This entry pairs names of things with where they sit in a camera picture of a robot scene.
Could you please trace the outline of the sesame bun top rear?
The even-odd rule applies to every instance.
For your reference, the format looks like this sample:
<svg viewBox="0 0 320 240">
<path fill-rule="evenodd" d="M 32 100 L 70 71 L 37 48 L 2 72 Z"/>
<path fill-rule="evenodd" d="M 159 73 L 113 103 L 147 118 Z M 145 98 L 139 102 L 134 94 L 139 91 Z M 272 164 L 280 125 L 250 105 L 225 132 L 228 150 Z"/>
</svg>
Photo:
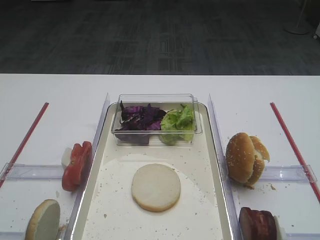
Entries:
<svg viewBox="0 0 320 240">
<path fill-rule="evenodd" d="M 270 161 L 270 155 L 265 145 L 257 136 L 250 136 L 250 139 L 254 146 L 254 164 L 252 175 L 245 185 L 253 189 L 254 184 L 260 179 L 264 171 L 265 161 Z"/>
</svg>

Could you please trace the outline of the tomato slices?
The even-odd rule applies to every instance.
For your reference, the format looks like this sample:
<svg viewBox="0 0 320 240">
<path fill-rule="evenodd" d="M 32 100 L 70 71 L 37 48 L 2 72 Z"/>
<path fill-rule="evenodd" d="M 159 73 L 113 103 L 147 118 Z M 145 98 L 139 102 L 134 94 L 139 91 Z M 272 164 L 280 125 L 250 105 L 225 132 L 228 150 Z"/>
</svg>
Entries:
<svg viewBox="0 0 320 240">
<path fill-rule="evenodd" d="M 84 141 L 82 145 L 75 143 L 70 154 L 70 162 L 62 176 L 62 188 L 74 192 L 84 179 L 84 171 L 92 154 L 92 144 Z"/>
</svg>

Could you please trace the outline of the clear patty rail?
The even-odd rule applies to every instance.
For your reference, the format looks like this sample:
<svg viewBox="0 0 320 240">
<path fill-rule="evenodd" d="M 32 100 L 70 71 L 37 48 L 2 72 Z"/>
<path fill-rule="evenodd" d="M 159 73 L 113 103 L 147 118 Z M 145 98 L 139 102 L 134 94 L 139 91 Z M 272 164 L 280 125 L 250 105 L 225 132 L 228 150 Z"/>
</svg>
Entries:
<svg viewBox="0 0 320 240">
<path fill-rule="evenodd" d="M 287 233 L 285 240 L 320 240 L 319 233 Z"/>
</svg>

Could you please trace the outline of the bun half lower left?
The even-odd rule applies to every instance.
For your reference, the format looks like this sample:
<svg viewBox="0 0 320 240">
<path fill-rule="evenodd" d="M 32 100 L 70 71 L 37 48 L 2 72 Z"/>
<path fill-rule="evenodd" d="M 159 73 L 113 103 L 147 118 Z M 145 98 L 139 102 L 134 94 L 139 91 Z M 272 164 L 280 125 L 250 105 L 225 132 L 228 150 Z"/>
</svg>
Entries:
<svg viewBox="0 0 320 240">
<path fill-rule="evenodd" d="M 25 240 L 56 240 L 60 224 L 60 205 L 55 199 L 44 200 L 33 212 Z"/>
</svg>

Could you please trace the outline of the clear left tray divider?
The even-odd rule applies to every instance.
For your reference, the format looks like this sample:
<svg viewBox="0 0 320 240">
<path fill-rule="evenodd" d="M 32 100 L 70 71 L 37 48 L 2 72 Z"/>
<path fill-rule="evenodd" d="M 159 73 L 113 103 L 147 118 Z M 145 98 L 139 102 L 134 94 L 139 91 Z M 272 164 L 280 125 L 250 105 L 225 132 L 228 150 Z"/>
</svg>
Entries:
<svg viewBox="0 0 320 240">
<path fill-rule="evenodd" d="M 87 161 L 86 168 L 84 170 L 84 178 L 78 188 L 73 191 L 76 193 L 75 202 L 72 207 L 69 222 L 64 233 L 61 235 L 63 240 L 80 240 L 83 236 L 83 227 L 80 224 L 81 214 L 85 210 L 85 196 L 89 187 L 89 180 L 92 174 L 93 164 L 95 162 L 97 149 L 105 125 L 108 109 L 110 106 L 110 95 L 107 94 L 103 103 L 101 114 L 99 117 L 98 125 L 94 135 L 92 145 L 91 157 Z"/>
</svg>

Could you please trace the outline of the clear bun rail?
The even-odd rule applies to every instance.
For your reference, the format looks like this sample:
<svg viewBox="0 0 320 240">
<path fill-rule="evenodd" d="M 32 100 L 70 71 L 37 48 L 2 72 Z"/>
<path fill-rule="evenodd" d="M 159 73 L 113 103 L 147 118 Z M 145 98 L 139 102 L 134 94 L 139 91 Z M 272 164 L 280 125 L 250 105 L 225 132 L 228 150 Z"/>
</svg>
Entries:
<svg viewBox="0 0 320 240">
<path fill-rule="evenodd" d="M 266 166 L 259 182 L 317 183 L 310 165 Z"/>
</svg>

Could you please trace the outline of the white tomato pusher block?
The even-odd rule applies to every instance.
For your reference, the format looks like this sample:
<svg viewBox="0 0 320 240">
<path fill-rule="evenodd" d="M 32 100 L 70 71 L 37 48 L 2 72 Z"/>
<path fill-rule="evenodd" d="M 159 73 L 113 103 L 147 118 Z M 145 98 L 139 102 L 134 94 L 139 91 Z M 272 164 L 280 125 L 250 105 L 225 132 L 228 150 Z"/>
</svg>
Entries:
<svg viewBox="0 0 320 240">
<path fill-rule="evenodd" d="M 72 154 L 72 149 L 67 147 L 64 150 L 64 153 L 61 158 L 61 165 L 64 169 L 66 169 L 71 162 L 71 154 Z"/>
</svg>

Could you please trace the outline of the red strip right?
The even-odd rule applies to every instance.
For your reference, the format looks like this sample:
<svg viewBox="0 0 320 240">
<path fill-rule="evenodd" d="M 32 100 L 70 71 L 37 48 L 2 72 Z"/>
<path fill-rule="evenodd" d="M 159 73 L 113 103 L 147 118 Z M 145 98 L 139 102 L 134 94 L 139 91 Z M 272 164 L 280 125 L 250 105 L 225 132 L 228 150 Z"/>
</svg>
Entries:
<svg viewBox="0 0 320 240">
<path fill-rule="evenodd" d="M 283 120 L 278 108 L 276 107 L 276 104 L 274 102 L 271 102 L 270 103 L 270 106 L 282 128 L 282 130 L 284 131 L 284 134 L 298 160 L 298 162 L 300 163 L 300 165 L 302 166 L 302 169 L 304 170 L 304 173 L 306 174 L 308 180 L 309 180 L 309 184 L 318 200 L 318 202 L 320 201 L 320 190 L 319 190 L 319 187 L 317 186 L 317 183 L 316 183 L 316 180 L 315 180 L 315 177 L 312 176 L 312 173 L 311 173 L 311 168 L 307 166 L 302 154 L 300 153 L 289 129 L 287 128 L 286 126 L 286 123 L 285 121 Z"/>
</svg>

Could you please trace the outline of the sesame bun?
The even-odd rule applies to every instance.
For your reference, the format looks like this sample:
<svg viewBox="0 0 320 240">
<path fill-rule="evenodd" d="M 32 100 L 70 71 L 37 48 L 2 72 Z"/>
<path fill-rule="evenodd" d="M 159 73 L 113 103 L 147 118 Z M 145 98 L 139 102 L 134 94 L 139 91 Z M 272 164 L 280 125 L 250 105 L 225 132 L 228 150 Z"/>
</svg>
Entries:
<svg viewBox="0 0 320 240">
<path fill-rule="evenodd" d="M 225 154 L 229 177 L 242 184 L 249 181 L 255 163 L 254 150 L 253 142 L 245 132 L 237 133 L 229 140 Z"/>
<path fill-rule="evenodd" d="M 254 164 L 252 175 L 245 185 L 253 189 L 254 184 L 260 179 L 264 171 L 265 161 L 270 161 L 270 155 L 265 145 L 257 136 L 250 136 L 250 139 L 254 146 Z"/>
</svg>

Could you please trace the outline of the red strip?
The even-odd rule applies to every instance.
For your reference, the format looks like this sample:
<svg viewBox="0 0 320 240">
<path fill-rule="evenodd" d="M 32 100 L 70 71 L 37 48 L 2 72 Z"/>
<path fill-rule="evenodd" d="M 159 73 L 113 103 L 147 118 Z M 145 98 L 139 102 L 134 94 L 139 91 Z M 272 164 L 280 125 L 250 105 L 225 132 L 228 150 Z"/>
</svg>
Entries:
<svg viewBox="0 0 320 240">
<path fill-rule="evenodd" d="M 17 150 L 15 151 L 13 157 L 11 158 L 10 162 L 8 162 L 2 169 L 0 174 L 0 187 L 3 186 L 6 176 L 16 163 L 18 157 L 20 156 L 22 150 L 24 149 L 25 145 L 27 144 L 29 138 L 31 137 L 32 133 L 34 132 L 35 128 L 37 127 L 39 121 L 41 120 L 42 116 L 44 115 L 45 111 L 49 106 L 48 102 L 45 102 L 39 111 L 38 115 L 36 116 L 35 120 L 33 121 L 32 125 L 30 126 L 29 130 L 27 131 L 26 135 L 24 136 L 23 140 L 21 141 L 20 145 L 18 146 Z"/>
<path fill-rule="evenodd" d="M 318 202 L 320 201 L 320 190 L 319 190 L 319 187 L 317 186 L 317 183 L 316 183 L 316 180 L 315 180 L 315 177 L 312 176 L 312 173 L 311 173 L 311 168 L 307 166 L 302 154 L 300 153 L 289 129 L 287 128 L 286 126 L 286 123 L 285 121 L 283 120 L 278 108 L 276 107 L 276 104 L 274 102 L 271 102 L 270 103 L 270 106 L 282 128 L 282 130 L 284 131 L 284 134 L 298 160 L 298 162 L 300 163 L 300 165 L 302 166 L 302 169 L 304 170 L 304 173 L 306 174 L 308 180 L 309 180 L 309 184 L 318 200 Z"/>
</svg>

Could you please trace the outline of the metal tray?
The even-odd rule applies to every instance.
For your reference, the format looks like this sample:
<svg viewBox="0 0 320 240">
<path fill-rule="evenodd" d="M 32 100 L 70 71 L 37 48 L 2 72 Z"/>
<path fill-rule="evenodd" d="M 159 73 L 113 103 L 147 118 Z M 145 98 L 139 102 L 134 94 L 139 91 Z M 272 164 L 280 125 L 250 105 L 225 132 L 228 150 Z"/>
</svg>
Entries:
<svg viewBox="0 0 320 240">
<path fill-rule="evenodd" d="M 216 151 L 206 106 L 199 104 L 202 133 L 190 145 L 118 145 L 111 132 L 112 104 L 70 240 L 230 240 Z"/>
</svg>

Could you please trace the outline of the bun bottom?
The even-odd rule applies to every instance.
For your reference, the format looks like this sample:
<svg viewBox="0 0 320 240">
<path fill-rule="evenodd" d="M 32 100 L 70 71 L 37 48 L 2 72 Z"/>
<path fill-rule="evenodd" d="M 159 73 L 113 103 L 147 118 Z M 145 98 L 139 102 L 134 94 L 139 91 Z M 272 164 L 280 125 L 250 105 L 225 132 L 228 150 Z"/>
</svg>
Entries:
<svg viewBox="0 0 320 240">
<path fill-rule="evenodd" d="M 144 210 L 163 212 L 180 199 L 181 181 L 171 167 L 158 163 L 147 164 L 133 175 L 131 195 Z"/>
</svg>

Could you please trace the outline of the red strip left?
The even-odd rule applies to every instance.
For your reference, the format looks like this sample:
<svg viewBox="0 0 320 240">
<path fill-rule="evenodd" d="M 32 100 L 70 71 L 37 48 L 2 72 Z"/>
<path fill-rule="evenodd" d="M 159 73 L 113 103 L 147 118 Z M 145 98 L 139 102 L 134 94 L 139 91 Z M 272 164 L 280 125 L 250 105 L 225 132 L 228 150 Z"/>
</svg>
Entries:
<svg viewBox="0 0 320 240">
<path fill-rule="evenodd" d="M 38 115 L 36 116 L 35 120 L 33 121 L 32 125 L 30 126 L 29 130 L 27 131 L 26 135 L 24 136 L 23 140 L 21 141 L 20 145 L 18 146 L 17 150 L 15 151 L 13 157 L 11 158 L 10 162 L 8 162 L 2 169 L 0 174 L 0 187 L 3 186 L 6 176 L 16 163 L 18 157 L 20 156 L 22 150 L 24 149 L 25 145 L 27 144 L 29 138 L 31 137 L 32 133 L 34 132 L 35 128 L 37 127 L 39 121 L 41 120 L 42 116 L 44 115 L 45 111 L 49 106 L 48 102 L 45 102 L 39 111 Z"/>
</svg>

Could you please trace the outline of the dark meat patties stack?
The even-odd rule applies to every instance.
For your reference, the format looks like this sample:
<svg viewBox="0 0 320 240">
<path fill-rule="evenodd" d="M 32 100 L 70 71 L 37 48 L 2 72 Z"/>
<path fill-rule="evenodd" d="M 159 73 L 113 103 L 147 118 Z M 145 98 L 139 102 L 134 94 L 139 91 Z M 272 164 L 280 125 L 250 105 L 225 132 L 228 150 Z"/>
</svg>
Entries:
<svg viewBox="0 0 320 240">
<path fill-rule="evenodd" d="M 271 212 L 242 207 L 239 224 L 244 240 L 276 240 L 277 226 Z"/>
</svg>

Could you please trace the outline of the white stand base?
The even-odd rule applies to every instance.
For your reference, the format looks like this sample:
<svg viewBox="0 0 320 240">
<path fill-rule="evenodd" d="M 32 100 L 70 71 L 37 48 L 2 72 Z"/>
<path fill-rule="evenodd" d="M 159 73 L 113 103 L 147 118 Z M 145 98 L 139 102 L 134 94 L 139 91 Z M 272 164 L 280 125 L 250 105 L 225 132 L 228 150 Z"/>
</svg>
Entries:
<svg viewBox="0 0 320 240">
<path fill-rule="evenodd" d="M 293 35 L 306 35 L 310 32 L 309 28 L 306 26 L 306 24 L 302 22 L 302 18 L 303 18 L 307 3 L 308 3 L 308 0 L 303 1 L 303 5 L 301 7 L 297 22 L 294 24 L 291 24 L 291 23 L 287 24 L 283 27 L 283 30 L 285 32 L 293 34 Z"/>
</svg>

